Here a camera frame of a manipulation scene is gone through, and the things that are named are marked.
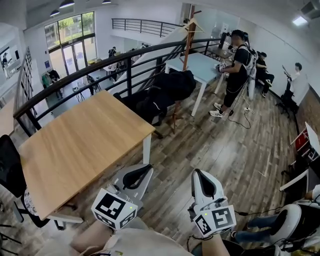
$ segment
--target pile of black clothes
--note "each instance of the pile of black clothes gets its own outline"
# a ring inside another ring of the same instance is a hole
[[[167,115],[168,107],[188,98],[195,88],[196,81],[190,70],[173,71],[158,75],[148,90],[124,98],[118,93],[114,96],[149,124],[159,126]]]

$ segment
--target wood plank flooring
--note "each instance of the wood plank flooring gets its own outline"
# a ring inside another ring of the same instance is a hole
[[[213,93],[216,85],[214,82],[207,87],[195,117],[191,116],[191,111],[200,86],[183,101],[179,110],[182,119],[177,121],[176,134],[172,134],[164,121],[158,128],[164,138],[152,137],[150,163],[154,166],[154,175],[143,198],[144,207],[138,215],[150,228],[184,247],[190,235],[199,235],[187,211],[193,202],[191,173],[195,168],[211,173],[222,183],[224,193],[236,211],[253,213],[283,204],[284,194],[279,192],[279,187],[287,182],[287,177],[281,176],[281,171],[294,159],[290,141],[297,136],[295,124],[286,115],[281,115],[275,106],[277,99],[271,93],[262,98],[260,90],[256,89],[255,99],[251,102],[254,113],[246,115],[251,128],[245,129],[229,121],[227,116],[214,118],[208,114],[214,108],[213,103],[222,103],[225,95],[225,84],[218,95]],[[241,97],[230,119],[249,127],[243,115],[244,107],[247,104]],[[112,173],[141,162],[142,145],[139,145],[112,167]],[[52,221],[39,229],[27,216],[23,223],[17,223],[11,206],[14,200],[18,200],[0,187],[1,200],[6,208],[0,213],[0,223],[15,226],[0,227],[0,232],[22,242],[20,246],[5,241],[3,247],[20,255],[33,256],[49,239],[68,244],[74,235],[94,222],[90,207],[99,188],[106,187],[110,175],[103,175],[72,200],[78,205],[73,214],[84,218],[85,222],[67,224],[65,231],[58,231]],[[63,213],[68,211],[67,208],[61,210]],[[236,215],[236,219],[236,230],[242,230],[250,217]]]

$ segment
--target metal railing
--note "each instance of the metal railing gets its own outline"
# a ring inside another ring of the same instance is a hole
[[[208,38],[208,39],[197,39],[197,40],[193,40],[191,43],[192,44],[196,44],[196,43],[203,43],[206,42],[206,45],[203,46],[199,46],[199,47],[194,47],[191,48],[190,50],[199,50],[201,48],[204,48],[203,51],[198,51],[199,53],[203,53],[205,55],[207,55],[207,53],[210,53],[210,50],[208,50],[208,47],[210,46],[216,46],[219,45],[219,43],[215,43],[215,44],[210,44],[210,42],[217,42],[220,41],[221,39],[217,39],[217,38]],[[150,47],[146,47],[146,48],[142,48],[142,49],[138,49],[138,50],[134,50],[134,51],[129,51],[117,56],[113,56],[110,57],[108,59],[104,59],[102,61],[99,61],[93,65],[87,66],[71,75],[68,75],[64,78],[62,78],[61,80],[55,82],[54,84],[52,84],[51,86],[45,88],[44,90],[40,91],[38,94],[34,95],[32,98],[29,98],[28,101],[24,102],[22,105],[20,105],[19,107],[16,107],[14,109],[14,113],[13,113],[13,118],[15,118],[16,120],[18,120],[18,122],[21,125],[21,127],[24,129],[24,131],[26,132],[26,134],[28,136],[31,136],[32,134],[34,134],[37,130],[41,129],[41,125],[39,124],[39,120],[42,119],[43,117],[45,117],[46,115],[48,115],[50,112],[52,112],[54,109],[56,109],[57,107],[59,107],[61,104],[65,103],[66,101],[68,101],[69,99],[76,97],[78,94],[80,94],[81,92],[89,89],[92,86],[97,85],[98,83],[109,79],[111,76],[113,76],[114,74],[120,74],[123,72],[126,72],[126,78],[114,83],[113,85],[107,87],[105,90],[109,91],[123,83],[126,83],[126,89],[122,90],[119,92],[119,94],[123,94],[123,93],[127,93],[129,96],[133,93],[133,89],[137,86],[141,86],[144,89],[152,86],[152,81],[162,72],[164,72],[165,69],[165,61],[175,58],[177,56],[181,56],[183,55],[183,53],[185,52],[185,47],[186,47],[187,42],[185,40],[183,41],[177,41],[177,42],[169,42],[169,43],[164,43],[164,44],[158,44],[158,45],[153,45]],[[153,51],[158,51],[161,49],[167,49],[167,48],[174,48],[170,53],[168,54],[163,54],[154,58],[150,58],[147,59],[145,61],[141,61],[138,63],[134,63],[132,64],[131,62],[131,58],[134,56],[140,56],[149,52],[153,52]],[[118,63],[118,62],[125,62],[125,68],[119,71],[116,71],[115,73],[112,74],[108,74],[100,79],[97,79],[96,81],[90,83],[89,85],[86,85],[82,88],[80,88],[79,90],[73,92],[72,94],[64,97],[63,99],[61,99],[60,101],[58,101],[56,104],[54,104],[53,106],[49,107],[46,111],[44,111],[43,113],[39,114],[37,116],[37,113],[35,113],[34,111],[34,107],[35,105],[37,105],[38,103],[40,103],[41,101],[43,101],[44,99],[46,99],[47,97],[49,97],[50,95],[54,94],[55,92],[57,92],[58,90],[60,90],[61,88],[69,85],[70,83],[72,83],[73,81],[76,81],[79,78],[82,78],[94,71],[100,70],[104,67],[107,67],[111,64],[114,63]],[[132,69],[141,66],[143,64],[149,64],[151,62],[156,62],[155,66],[150,67],[148,65],[148,68],[136,73],[136,74],[132,74]],[[142,74],[145,74],[147,72],[152,71],[153,72],[149,75],[148,78],[143,79],[142,81],[139,81],[135,84],[132,84],[132,79],[136,78],[138,76],[141,76]],[[25,123],[25,116],[28,118],[28,123],[32,123],[33,127],[30,128],[27,125],[24,125]]]
[[[136,31],[139,33],[148,33],[156,36],[165,37],[176,28],[182,25],[172,24],[168,22],[155,21],[149,19],[136,18],[113,18],[112,29]]]
[[[20,68],[20,73],[18,81],[16,83],[16,92],[14,98],[14,108],[13,113],[19,111],[21,107],[26,104],[32,97],[32,58],[30,55],[29,47],[26,48],[26,52],[22,61]],[[32,133],[36,132],[36,129],[41,128],[38,125],[35,125],[32,120],[34,116],[37,115],[37,112],[34,106],[30,107],[27,111],[24,111],[22,115],[16,118],[19,125],[23,128],[25,133],[28,136],[31,136]]]

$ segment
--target white marker cube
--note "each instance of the white marker cube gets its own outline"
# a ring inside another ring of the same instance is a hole
[[[101,188],[91,210],[97,220],[119,230],[137,216],[138,206]]]
[[[233,205],[202,210],[193,221],[204,238],[223,233],[237,224]]]

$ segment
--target chair backrest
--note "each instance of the chair backrest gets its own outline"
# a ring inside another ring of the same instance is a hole
[[[8,135],[0,137],[0,184],[17,198],[27,187],[20,155]]]

